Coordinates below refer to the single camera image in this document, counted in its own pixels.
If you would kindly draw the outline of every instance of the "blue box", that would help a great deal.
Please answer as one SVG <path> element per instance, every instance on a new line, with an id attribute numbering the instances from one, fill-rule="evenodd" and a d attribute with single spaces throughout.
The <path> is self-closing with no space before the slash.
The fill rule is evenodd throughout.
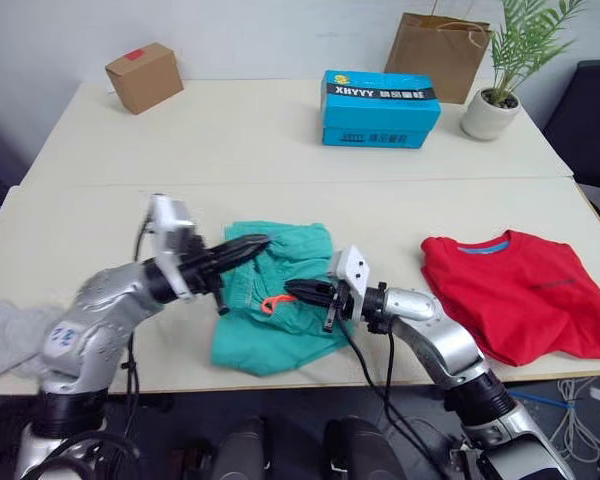
<path id="1" fill-rule="evenodd" d="M 420 148 L 440 116 L 427 75 L 327 70 L 322 143 Z"/>

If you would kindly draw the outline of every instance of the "white wall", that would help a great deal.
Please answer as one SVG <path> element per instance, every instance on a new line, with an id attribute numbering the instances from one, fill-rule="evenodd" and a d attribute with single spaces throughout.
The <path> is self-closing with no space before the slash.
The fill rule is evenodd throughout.
<path id="1" fill-rule="evenodd" d="M 524 85 L 542 124 L 575 61 L 600 57 L 600 0 L 566 32 L 579 41 Z M 381 71 L 403 11 L 434 0 L 0 0 L 0 132 L 29 162 L 80 81 L 159 41 L 186 78 L 318 78 L 327 68 Z M 499 0 L 438 0 L 438 14 L 498 24 Z M 488 65 L 480 74 L 488 74 Z"/>

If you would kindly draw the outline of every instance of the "black cable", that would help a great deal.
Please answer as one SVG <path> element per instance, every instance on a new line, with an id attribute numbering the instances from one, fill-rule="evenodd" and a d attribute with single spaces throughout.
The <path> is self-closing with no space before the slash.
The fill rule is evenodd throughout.
<path id="1" fill-rule="evenodd" d="M 27 474 L 22 477 L 22 480 L 37 480 L 48 471 L 56 470 L 58 468 L 71 470 L 82 480 L 96 480 L 96 474 L 91 469 L 91 466 L 75 457 L 47 458 L 44 462 L 29 470 Z"/>
<path id="2" fill-rule="evenodd" d="M 149 215 L 147 215 L 136 234 L 136 239 L 133 247 L 133 261 L 138 262 L 140 259 L 140 249 L 142 247 L 142 239 L 149 225 Z M 138 404 L 140 403 L 140 375 L 138 374 L 138 364 L 133 352 L 134 334 L 131 332 L 127 342 L 127 361 L 122 364 L 122 368 L 127 370 L 127 391 L 126 391 L 126 416 L 124 421 L 124 438 L 129 438 L 133 420 L 135 419 Z M 109 468 L 109 476 L 117 478 L 120 469 L 120 453 L 116 452 Z"/>
<path id="3" fill-rule="evenodd" d="M 391 325 L 389 326 L 389 364 L 387 365 L 387 381 L 384 385 L 384 398 L 386 398 L 385 405 L 389 403 L 389 399 L 391 397 L 391 379 L 393 377 L 393 358 L 396 353 L 396 342 L 393 338 L 393 320 L 391 320 Z"/>
<path id="4" fill-rule="evenodd" d="M 82 479 L 91 480 L 96 478 L 95 472 L 93 472 L 91 467 L 84 461 L 75 457 L 62 456 L 64 452 L 74 445 L 87 440 L 98 442 L 101 445 L 110 445 L 114 447 L 118 454 L 131 460 L 133 478 L 143 478 L 143 470 L 140 466 L 140 453 L 138 447 L 136 447 L 131 440 L 110 432 L 87 431 L 78 433 L 62 442 L 47 456 L 44 462 L 31 469 L 24 479 L 30 480 L 40 478 L 44 472 L 55 468 L 69 468 L 76 472 Z"/>
<path id="5" fill-rule="evenodd" d="M 345 328 L 342 318 L 340 318 L 339 315 L 337 316 L 337 318 L 338 318 L 338 323 L 340 325 L 340 329 L 342 330 L 343 335 L 347 339 L 347 342 L 349 343 L 349 346 L 351 347 L 353 352 L 356 354 L 356 357 L 358 357 L 358 361 L 360 362 L 360 366 L 362 367 L 362 373 L 364 375 L 365 380 L 367 381 L 367 384 L 369 385 L 371 390 L 373 390 L 373 392 L 383 402 L 383 406 L 385 408 L 385 415 L 386 415 L 386 412 L 389 410 L 391 412 L 393 412 L 398 417 L 398 419 L 405 425 L 407 430 L 409 430 L 411 435 L 413 435 L 413 437 L 417 439 L 417 442 L 416 442 L 416 440 L 411 438 L 411 436 L 409 434 L 407 434 L 407 432 L 405 432 L 393 418 L 391 418 L 390 416 L 387 416 L 387 420 L 389 421 L 391 426 L 393 426 L 393 428 L 395 428 L 395 430 L 400 435 L 402 435 L 409 443 L 411 443 L 411 445 L 431 464 L 431 466 L 436 470 L 436 472 L 438 472 L 440 474 L 440 477 L 442 477 L 443 479 L 448 479 L 447 474 L 444 473 L 442 467 L 433 458 L 433 455 L 431 455 L 431 452 L 429 452 L 429 449 L 428 449 L 426 443 L 424 442 L 424 440 L 422 440 L 420 435 L 418 435 L 418 433 L 415 430 L 413 430 L 413 428 L 411 427 L 411 425 L 409 425 L 407 420 L 400 414 L 398 409 L 386 397 L 386 393 L 387 393 L 386 386 L 385 386 L 385 391 L 383 392 L 375 383 L 373 383 L 373 380 L 371 379 L 371 375 L 369 374 L 369 368 L 367 367 L 367 362 L 365 361 L 364 356 L 362 355 L 362 352 L 360 351 L 360 349 L 358 348 L 358 345 L 355 343 L 355 341 L 353 340 L 353 338 L 351 337 L 351 335 Z M 393 371 L 393 361 L 391 362 L 391 371 Z"/>
<path id="6" fill-rule="evenodd" d="M 140 248 L 142 247 L 142 239 L 144 233 L 149 225 L 149 215 L 147 215 L 142 225 L 140 226 L 136 235 L 136 242 L 133 249 L 133 261 L 137 262 L 140 259 Z M 131 332 L 129 341 L 127 342 L 127 418 L 124 426 L 124 438 L 128 438 L 131 433 L 131 427 L 133 425 L 133 419 L 138 410 L 138 403 L 140 401 L 140 375 L 138 374 L 138 364 L 136 363 L 136 357 L 133 353 L 133 340 L 134 335 Z"/>

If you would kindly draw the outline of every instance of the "black cylinder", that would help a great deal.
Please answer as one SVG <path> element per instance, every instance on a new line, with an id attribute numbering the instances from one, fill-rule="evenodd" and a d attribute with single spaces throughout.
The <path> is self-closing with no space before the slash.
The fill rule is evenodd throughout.
<path id="1" fill-rule="evenodd" d="M 104 419 L 106 400 L 107 389 L 69 395 L 40 392 L 31 430 L 44 438 L 68 438 L 97 430 Z"/>
<path id="2" fill-rule="evenodd" d="M 444 406 L 454 410 L 463 424 L 482 425 L 499 418 L 516 406 L 507 389 L 492 371 L 446 392 Z"/>
<path id="3" fill-rule="evenodd" d="M 147 277 L 149 292 L 156 302 L 167 304 L 174 301 L 177 297 L 167 277 L 164 276 L 156 262 L 151 259 L 143 263 L 144 274 Z"/>
<path id="4" fill-rule="evenodd" d="M 362 314 L 375 316 L 384 309 L 384 290 L 368 287 L 364 294 Z"/>

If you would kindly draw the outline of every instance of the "black chair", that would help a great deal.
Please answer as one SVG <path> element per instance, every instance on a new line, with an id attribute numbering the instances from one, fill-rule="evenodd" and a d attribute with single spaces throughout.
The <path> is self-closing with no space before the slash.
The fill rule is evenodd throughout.
<path id="1" fill-rule="evenodd" d="M 576 182 L 600 188 L 600 60 L 578 63 L 543 133 Z"/>

